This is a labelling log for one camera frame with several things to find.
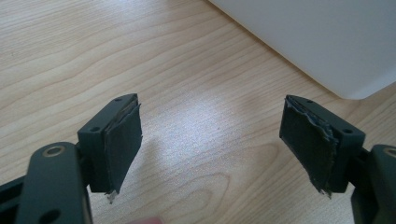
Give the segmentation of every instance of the wooden table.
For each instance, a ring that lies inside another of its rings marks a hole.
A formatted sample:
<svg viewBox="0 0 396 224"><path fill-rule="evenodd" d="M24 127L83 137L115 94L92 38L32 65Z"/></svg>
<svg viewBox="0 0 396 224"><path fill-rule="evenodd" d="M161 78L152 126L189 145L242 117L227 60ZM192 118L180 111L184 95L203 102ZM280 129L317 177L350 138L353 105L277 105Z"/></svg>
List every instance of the wooden table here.
<svg viewBox="0 0 396 224"><path fill-rule="evenodd" d="M395 84L340 99L206 1L3 1L0 184L131 92L143 145L113 204L91 196L95 223L353 223L353 187L319 194L278 138L286 94L396 145Z"/></svg>

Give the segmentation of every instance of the round joint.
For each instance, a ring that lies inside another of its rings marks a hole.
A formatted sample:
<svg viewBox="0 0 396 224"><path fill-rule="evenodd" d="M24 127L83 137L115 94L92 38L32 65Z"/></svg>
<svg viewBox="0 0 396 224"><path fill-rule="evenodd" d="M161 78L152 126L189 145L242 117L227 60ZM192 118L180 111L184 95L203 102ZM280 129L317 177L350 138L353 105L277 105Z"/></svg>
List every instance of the round joint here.
<svg viewBox="0 0 396 224"><path fill-rule="evenodd" d="M49 147L49 148L46 148L46 150L44 150L43 156L44 157L55 157L55 156L58 156L61 153L63 153L64 150L65 150L64 146Z"/></svg>
<svg viewBox="0 0 396 224"><path fill-rule="evenodd" d="M396 148L386 147L384 148L384 152L396 159Z"/></svg>

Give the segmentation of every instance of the wood grain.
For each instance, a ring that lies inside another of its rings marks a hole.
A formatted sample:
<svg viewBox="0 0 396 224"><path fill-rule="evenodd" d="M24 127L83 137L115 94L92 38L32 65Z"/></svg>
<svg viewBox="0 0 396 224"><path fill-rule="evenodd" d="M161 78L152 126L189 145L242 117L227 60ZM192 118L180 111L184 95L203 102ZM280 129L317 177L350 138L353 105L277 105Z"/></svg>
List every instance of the wood grain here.
<svg viewBox="0 0 396 224"><path fill-rule="evenodd" d="M320 195L279 140L286 94L396 145L395 84L340 99L206 1L2 1L0 40L0 184L139 94L143 145L113 204L91 195L95 223L353 223L353 188Z"/></svg>

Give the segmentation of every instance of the white container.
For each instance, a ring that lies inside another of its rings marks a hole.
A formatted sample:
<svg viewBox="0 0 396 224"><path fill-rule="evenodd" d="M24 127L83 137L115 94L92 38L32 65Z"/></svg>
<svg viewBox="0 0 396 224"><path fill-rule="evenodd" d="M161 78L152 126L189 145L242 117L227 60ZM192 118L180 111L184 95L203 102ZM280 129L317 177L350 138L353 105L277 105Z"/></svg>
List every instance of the white container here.
<svg viewBox="0 0 396 224"><path fill-rule="evenodd" d="M340 97L396 81L395 0L211 2Z"/></svg>

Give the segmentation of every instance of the wooden surface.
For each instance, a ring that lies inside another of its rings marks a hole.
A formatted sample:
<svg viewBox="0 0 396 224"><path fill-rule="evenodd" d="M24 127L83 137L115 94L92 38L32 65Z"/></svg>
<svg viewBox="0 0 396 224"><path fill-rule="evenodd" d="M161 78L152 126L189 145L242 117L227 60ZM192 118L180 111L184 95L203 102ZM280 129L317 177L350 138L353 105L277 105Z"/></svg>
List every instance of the wooden surface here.
<svg viewBox="0 0 396 224"><path fill-rule="evenodd" d="M396 145L395 84L340 99L206 1L2 1L0 184L131 92L143 145L113 204L91 196L95 223L353 223L353 188L319 194L278 138L288 93Z"/></svg>

